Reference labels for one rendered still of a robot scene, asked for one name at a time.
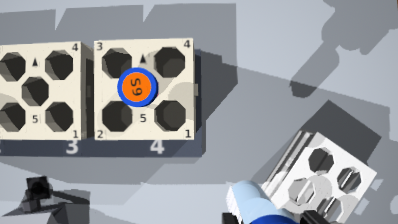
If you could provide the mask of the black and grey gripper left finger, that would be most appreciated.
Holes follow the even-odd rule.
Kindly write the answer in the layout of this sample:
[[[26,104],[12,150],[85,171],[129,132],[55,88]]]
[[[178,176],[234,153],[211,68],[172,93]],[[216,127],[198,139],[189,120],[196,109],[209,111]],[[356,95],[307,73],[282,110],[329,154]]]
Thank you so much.
[[[222,224],[239,224],[237,215],[233,215],[233,213],[222,213]]]

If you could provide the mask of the water blank tube with white cap dot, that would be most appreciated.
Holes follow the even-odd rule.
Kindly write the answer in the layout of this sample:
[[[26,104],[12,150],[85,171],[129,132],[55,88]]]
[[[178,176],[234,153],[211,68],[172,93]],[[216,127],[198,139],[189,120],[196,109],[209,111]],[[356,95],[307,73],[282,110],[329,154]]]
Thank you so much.
[[[280,209],[282,211],[282,213],[286,216],[291,218],[292,220],[294,220],[297,224],[300,224],[297,219],[285,208]]]

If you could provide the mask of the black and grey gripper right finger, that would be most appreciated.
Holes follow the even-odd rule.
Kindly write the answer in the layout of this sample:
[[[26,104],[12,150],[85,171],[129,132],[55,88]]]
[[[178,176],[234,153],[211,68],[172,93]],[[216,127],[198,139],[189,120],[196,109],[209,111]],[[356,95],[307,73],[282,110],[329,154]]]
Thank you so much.
[[[330,224],[315,210],[305,210],[300,214],[300,224]]]

